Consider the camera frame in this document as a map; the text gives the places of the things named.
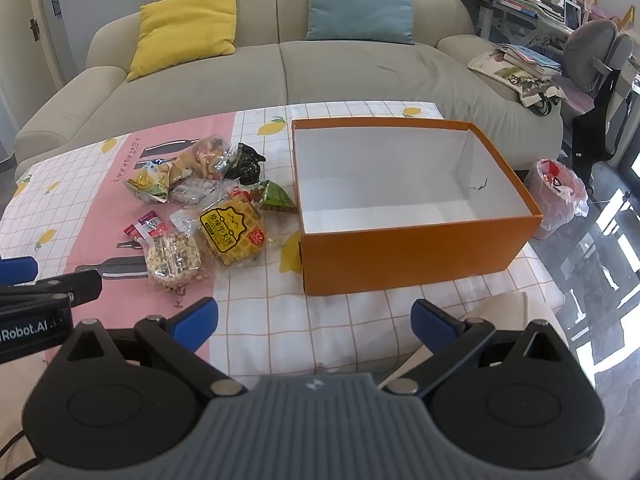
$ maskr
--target plastic trash bag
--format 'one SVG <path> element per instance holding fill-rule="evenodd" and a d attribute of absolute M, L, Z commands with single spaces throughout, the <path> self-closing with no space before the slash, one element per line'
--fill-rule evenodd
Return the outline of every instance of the plastic trash bag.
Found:
<path fill-rule="evenodd" d="M 572 170 L 556 160 L 537 161 L 524 185 L 545 216 L 535 238 L 547 238 L 575 215 L 587 216 L 589 212 L 584 184 Z"/>

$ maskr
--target gray ribbed plastic part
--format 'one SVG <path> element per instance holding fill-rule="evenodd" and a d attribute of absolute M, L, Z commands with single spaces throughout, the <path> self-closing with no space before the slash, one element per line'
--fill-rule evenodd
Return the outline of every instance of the gray ribbed plastic part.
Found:
<path fill-rule="evenodd" d="M 30 475 L 30 480 L 107 478 L 600 480 L 602 477 L 587 461 L 539 472 L 508 470 L 480 462 L 444 439 L 420 400 L 380 392 L 369 374 L 355 374 L 264 377 L 249 394 L 209 403 L 191 434 L 151 462 L 121 470 L 87 472 L 45 461 Z"/>

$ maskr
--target floor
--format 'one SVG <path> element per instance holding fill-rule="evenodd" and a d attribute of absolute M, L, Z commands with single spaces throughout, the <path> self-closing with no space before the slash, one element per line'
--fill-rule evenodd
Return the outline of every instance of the floor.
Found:
<path fill-rule="evenodd" d="M 630 480 L 640 472 L 640 202 L 606 164 L 594 179 L 588 216 L 531 245 L 565 295 L 559 322 L 606 407 L 592 463 L 609 480 Z M 14 190 L 9 168 L 0 214 Z"/>

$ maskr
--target pillow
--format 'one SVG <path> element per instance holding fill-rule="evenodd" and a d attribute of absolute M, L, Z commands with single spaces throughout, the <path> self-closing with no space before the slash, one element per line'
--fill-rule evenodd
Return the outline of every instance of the pillow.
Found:
<path fill-rule="evenodd" d="M 308 40 L 414 44 L 411 0 L 309 0 Z"/>
<path fill-rule="evenodd" d="M 127 81 L 206 57 L 233 54 L 236 0 L 161 0 L 140 7 Z"/>

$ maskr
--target orange box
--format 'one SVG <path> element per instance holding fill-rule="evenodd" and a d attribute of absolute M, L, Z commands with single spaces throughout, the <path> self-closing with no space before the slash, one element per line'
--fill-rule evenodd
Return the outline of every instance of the orange box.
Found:
<path fill-rule="evenodd" d="M 305 292 L 347 294 L 504 270 L 542 222 L 473 124 L 292 124 Z"/>

